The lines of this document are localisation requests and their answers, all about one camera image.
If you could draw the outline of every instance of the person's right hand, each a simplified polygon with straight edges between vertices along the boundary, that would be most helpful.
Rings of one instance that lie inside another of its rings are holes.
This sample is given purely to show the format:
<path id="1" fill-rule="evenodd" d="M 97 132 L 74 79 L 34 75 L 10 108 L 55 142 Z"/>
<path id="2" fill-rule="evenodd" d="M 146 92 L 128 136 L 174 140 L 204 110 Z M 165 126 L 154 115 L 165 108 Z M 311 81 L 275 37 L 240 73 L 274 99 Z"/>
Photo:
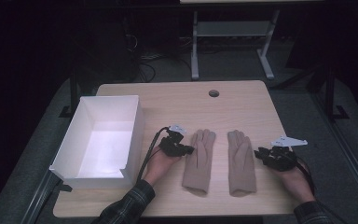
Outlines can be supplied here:
<path id="1" fill-rule="evenodd" d="M 297 167 L 283 172 L 273 169 L 270 169 L 270 171 L 281 179 L 286 189 L 300 203 L 316 201 L 306 177 Z"/>

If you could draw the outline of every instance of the plaid shirt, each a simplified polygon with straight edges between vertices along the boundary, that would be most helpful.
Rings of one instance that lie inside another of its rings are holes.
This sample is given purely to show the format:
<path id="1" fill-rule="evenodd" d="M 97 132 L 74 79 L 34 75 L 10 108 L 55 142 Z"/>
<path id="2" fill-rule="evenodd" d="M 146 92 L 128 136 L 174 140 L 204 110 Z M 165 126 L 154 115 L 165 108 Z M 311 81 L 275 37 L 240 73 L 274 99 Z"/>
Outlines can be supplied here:
<path id="1" fill-rule="evenodd" d="M 155 197 L 152 186 L 144 180 L 139 181 L 120 201 L 107 206 L 92 224 L 136 223 Z M 295 209 L 300 224 L 332 224 L 316 202 L 302 203 Z"/>
<path id="2" fill-rule="evenodd" d="M 295 209 L 295 215 L 300 224 L 332 224 L 317 202 L 302 203 Z"/>
<path id="3" fill-rule="evenodd" d="M 92 224 L 136 223 L 155 197 L 155 191 L 140 180 L 120 201 L 107 206 Z"/>

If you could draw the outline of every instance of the glove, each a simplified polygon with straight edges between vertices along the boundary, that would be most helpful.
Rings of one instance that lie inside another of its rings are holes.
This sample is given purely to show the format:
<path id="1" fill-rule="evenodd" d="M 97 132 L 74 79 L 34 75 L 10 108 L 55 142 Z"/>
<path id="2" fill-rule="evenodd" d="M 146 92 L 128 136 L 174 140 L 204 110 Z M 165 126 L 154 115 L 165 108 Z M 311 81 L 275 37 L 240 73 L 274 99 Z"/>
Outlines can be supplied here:
<path id="1" fill-rule="evenodd" d="M 230 194 L 256 192 L 251 141 L 237 130 L 228 133 L 228 183 Z"/>
<path id="2" fill-rule="evenodd" d="M 191 146 L 194 149 L 191 155 L 186 156 L 186 168 L 182 186 L 200 189 L 208 193 L 211 180 L 212 148 L 216 134 L 205 129 L 194 133 Z"/>

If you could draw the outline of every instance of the person's left hand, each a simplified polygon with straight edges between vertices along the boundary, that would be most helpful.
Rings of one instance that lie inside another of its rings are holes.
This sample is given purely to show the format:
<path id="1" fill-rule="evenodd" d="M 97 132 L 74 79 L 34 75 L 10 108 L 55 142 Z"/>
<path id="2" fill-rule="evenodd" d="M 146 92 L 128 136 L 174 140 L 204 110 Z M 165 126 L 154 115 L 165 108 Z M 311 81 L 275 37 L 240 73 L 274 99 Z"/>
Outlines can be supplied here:
<path id="1" fill-rule="evenodd" d="M 171 166 L 177 163 L 182 157 L 169 157 L 161 150 L 160 147 L 154 147 L 153 155 L 147 163 L 147 172 L 144 180 L 151 186 L 154 186 L 170 170 Z"/>

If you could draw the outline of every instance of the background desk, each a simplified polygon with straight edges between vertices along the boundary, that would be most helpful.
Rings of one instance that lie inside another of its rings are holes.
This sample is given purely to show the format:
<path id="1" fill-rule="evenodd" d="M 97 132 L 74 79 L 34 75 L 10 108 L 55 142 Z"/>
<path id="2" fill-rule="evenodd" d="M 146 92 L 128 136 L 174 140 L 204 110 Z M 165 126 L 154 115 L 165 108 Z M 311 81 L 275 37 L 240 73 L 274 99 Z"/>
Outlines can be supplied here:
<path id="1" fill-rule="evenodd" d="M 217 90 L 216 98 L 209 96 Z M 189 144 L 197 129 L 216 132 L 213 166 L 207 195 L 195 195 L 183 188 L 185 160 L 176 163 L 155 186 L 156 198 L 144 216 L 230 216 L 289 214 L 295 201 L 261 163 L 255 161 L 257 193 L 232 197 L 228 193 L 227 133 L 245 132 L 253 149 L 270 147 L 270 141 L 284 134 L 279 117 L 261 81 L 178 82 L 102 85 L 98 95 L 140 95 L 145 114 L 143 156 L 155 133 L 162 127 L 180 124 L 187 129 L 182 141 Z M 127 189 L 74 189 L 62 191 L 54 207 L 57 217 L 96 217 Z"/>

